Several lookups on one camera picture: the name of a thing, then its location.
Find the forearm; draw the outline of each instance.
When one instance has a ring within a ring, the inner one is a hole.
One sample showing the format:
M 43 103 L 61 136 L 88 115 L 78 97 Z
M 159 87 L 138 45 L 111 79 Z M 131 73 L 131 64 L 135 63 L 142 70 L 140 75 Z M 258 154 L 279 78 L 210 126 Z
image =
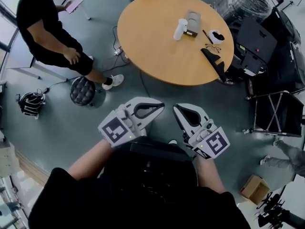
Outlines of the forearm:
M 36 40 L 36 43 L 47 50 L 61 54 L 64 54 L 65 51 L 68 49 L 66 45 L 61 43 L 56 37 L 54 37 L 48 31 L 45 31 L 44 36 Z
M 197 156 L 197 173 L 200 187 L 208 187 L 219 194 L 225 192 L 213 159 Z
M 57 5 L 56 9 L 57 9 L 58 13 L 66 10 L 65 6 L 63 6 L 63 5 Z
M 102 140 L 80 157 L 69 168 L 68 173 L 76 180 L 97 177 L 112 154 L 113 148 L 106 140 Z

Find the black tufted stool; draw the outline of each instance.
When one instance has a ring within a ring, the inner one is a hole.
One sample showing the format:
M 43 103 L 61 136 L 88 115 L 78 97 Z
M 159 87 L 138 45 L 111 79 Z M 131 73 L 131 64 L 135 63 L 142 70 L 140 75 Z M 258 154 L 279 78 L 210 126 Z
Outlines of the black tufted stool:
M 85 77 L 81 76 L 73 81 L 70 91 L 70 97 L 76 105 L 93 106 L 94 103 L 91 103 L 91 101 L 94 98 L 95 92 L 96 90 L 94 82 L 89 81 Z

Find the pen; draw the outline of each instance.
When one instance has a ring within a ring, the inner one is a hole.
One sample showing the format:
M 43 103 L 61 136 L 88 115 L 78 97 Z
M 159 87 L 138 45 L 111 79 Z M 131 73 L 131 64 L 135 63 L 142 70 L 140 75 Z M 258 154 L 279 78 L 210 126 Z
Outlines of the pen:
M 204 32 L 204 34 L 206 35 L 206 37 L 210 40 L 211 44 L 213 44 L 213 42 L 212 42 L 211 38 L 209 37 L 209 35 L 208 35 L 204 30 L 202 30 L 202 31 Z

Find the round wooden table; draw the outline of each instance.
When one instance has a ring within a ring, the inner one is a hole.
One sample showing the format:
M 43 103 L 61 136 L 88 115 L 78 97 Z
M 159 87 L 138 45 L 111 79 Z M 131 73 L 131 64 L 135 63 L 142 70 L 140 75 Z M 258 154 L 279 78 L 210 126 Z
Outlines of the round wooden table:
M 201 30 L 197 37 L 183 35 L 173 39 L 178 20 L 188 10 L 201 14 Z M 219 30 L 224 35 L 220 53 L 229 68 L 234 43 L 227 24 L 208 4 L 201 0 L 135 0 L 122 12 L 118 23 L 120 44 L 130 60 L 145 73 L 161 81 L 177 85 L 201 85 L 218 78 L 218 74 L 200 51 L 211 44 L 203 33 Z

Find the gray floor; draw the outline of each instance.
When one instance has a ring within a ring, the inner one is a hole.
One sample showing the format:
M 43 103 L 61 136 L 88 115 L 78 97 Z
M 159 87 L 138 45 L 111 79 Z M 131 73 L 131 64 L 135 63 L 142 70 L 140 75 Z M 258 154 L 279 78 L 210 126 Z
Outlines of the gray floor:
M 94 56 L 95 66 L 101 70 L 110 68 L 113 64 L 114 59 L 109 59 L 113 54 L 112 27 L 117 24 L 120 13 L 128 2 L 84 0 L 92 20 L 85 20 L 79 10 L 62 19 L 65 29 L 82 44 L 86 53 Z M 21 114 L 15 95 L 33 92 L 37 88 L 44 89 L 58 81 L 44 75 L 42 80 L 36 80 L 6 70 L 4 78 L 8 80 L 8 88 L 1 101 L 1 127 L 4 128 L 4 134 L 18 150 L 46 171 L 50 172 L 54 167 L 68 168 L 101 139 L 97 126 L 112 109 L 133 97 L 146 96 L 138 68 L 130 64 L 113 70 L 109 75 L 118 73 L 124 74 L 126 80 L 121 87 L 106 93 L 100 108 L 74 105 L 69 97 L 69 83 L 61 83 L 47 93 L 47 103 L 39 120 L 35 120 Z M 271 146 L 271 136 L 244 135 L 240 132 L 253 122 L 252 108 L 244 100 L 244 83 L 224 86 L 212 82 L 197 87 L 182 87 L 163 83 L 145 74 L 143 79 L 151 97 L 166 104 L 165 111 L 152 126 L 152 138 L 164 142 L 175 138 L 181 145 L 182 133 L 172 114 L 175 103 L 201 106 L 218 126 L 223 127 L 231 146 L 217 158 L 216 163 L 226 188 L 234 194 L 237 202 L 242 201 L 238 191 L 251 174 L 262 176 L 272 190 L 291 180 L 293 174 L 288 171 L 258 165 L 259 160 L 268 153 L 285 157 L 281 151 Z M 301 146 L 303 139 L 288 138 L 287 141 Z

